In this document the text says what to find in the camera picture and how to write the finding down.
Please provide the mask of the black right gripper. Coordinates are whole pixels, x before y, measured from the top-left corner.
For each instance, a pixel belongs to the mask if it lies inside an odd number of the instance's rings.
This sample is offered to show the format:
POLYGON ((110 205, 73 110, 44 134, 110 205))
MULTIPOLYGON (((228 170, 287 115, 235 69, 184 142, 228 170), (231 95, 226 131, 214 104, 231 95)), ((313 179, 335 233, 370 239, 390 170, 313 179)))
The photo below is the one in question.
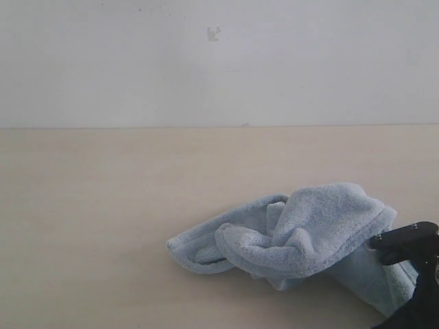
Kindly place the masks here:
POLYGON ((377 327, 380 329, 438 327, 438 225, 420 221, 370 238, 379 262, 405 263, 418 273, 412 297, 377 327))

